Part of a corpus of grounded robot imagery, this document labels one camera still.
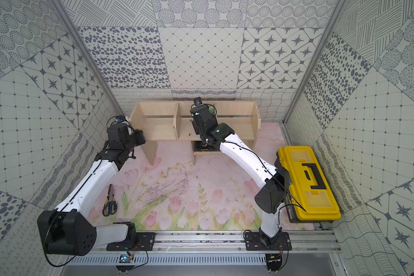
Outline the grey green cleaning cloth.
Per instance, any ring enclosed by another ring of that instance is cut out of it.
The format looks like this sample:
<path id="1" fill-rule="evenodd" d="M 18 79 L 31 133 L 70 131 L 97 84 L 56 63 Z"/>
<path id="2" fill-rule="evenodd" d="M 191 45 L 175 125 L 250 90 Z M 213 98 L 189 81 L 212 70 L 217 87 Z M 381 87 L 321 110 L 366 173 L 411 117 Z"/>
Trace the grey green cleaning cloth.
<path id="1" fill-rule="evenodd" d="M 217 110 L 216 110 L 216 108 L 215 108 L 213 105 L 208 105 L 208 109 L 209 109 L 210 114 L 211 114 L 213 117 L 216 117 L 216 114 L 217 114 Z"/>

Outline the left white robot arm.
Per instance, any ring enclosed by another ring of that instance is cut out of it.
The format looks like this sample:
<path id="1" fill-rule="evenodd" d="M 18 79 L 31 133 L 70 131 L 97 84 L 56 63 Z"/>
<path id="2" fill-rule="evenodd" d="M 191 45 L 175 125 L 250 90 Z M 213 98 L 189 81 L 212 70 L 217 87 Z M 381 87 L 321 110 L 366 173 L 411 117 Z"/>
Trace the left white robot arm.
<path id="1" fill-rule="evenodd" d="M 128 122 L 111 125 L 107 133 L 108 140 L 83 180 L 54 210 L 45 210 L 38 217 L 45 254 L 84 256 L 95 247 L 128 248 L 137 242 L 133 223 L 95 227 L 87 219 L 110 180 L 133 158 L 135 147 L 146 142 L 143 132 Z"/>

